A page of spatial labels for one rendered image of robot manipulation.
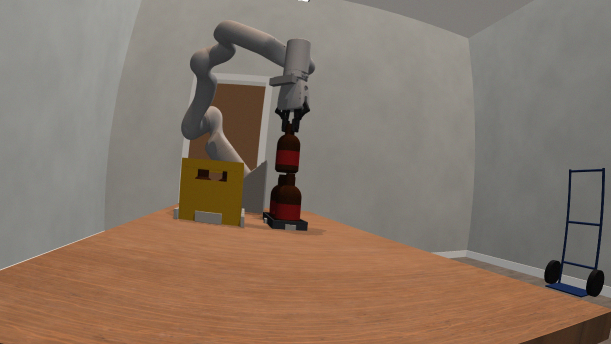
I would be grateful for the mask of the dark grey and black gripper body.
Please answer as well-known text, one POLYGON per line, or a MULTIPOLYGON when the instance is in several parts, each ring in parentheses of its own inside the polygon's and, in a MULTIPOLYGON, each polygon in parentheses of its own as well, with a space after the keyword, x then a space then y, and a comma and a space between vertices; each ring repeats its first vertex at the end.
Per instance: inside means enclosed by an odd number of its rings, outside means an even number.
POLYGON ((310 91, 308 82, 297 79, 296 83, 281 85, 277 101, 277 109, 279 110, 290 110, 290 113, 294 112, 294 109, 304 109, 303 104, 310 105, 310 91))

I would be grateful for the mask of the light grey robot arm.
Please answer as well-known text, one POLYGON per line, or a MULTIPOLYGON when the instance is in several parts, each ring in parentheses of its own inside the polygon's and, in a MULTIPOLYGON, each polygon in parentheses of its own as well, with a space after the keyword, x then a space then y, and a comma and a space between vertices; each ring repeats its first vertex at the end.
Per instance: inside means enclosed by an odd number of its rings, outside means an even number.
MULTIPOLYGON (((235 45, 238 45, 284 67, 283 76, 269 78, 270 86, 292 85, 299 79, 307 82, 316 69, 310 56, 311 43, 308 39, 292 38, 284 45, 266 32, 230 20, 218 23, 213 37, 217 44, 197 50, 191 57, 190 68, 196 76, 196 90, 182 120, 181 132, 188 140, 195 140, 209 132, 205 151, 211 160, 244 163, 224 136, 221 111, 211 105, 218 84, 211 69, 233 58, 235 45)), ((250 173, 244 163, 244 178, 250 173)))

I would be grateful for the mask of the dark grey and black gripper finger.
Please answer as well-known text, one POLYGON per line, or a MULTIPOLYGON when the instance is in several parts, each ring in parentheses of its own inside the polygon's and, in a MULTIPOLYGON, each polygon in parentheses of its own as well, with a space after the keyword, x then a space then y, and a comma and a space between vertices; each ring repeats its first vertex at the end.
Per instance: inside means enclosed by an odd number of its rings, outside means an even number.
POLYGON ((277 107, 277 109, 275 110, 275 113, 281 117, 281 120, 282 120, 281 131, 285 132, 287 124, 290 123, 289 121, 290 110, 287 109, 287 110, 281 111, 277 107))
POLYGON ((292 132, 299 132, 299 127, 300 127, 300 120, 302 119, 302 117, 308 113, 310 111, 310 107, 307 104, 307 100, 306 98, 304 98, 304 104, 303 104, 304 109, 294 109, 294 118, 292 119, 292 124, 291 124, 291 131, 292 132))

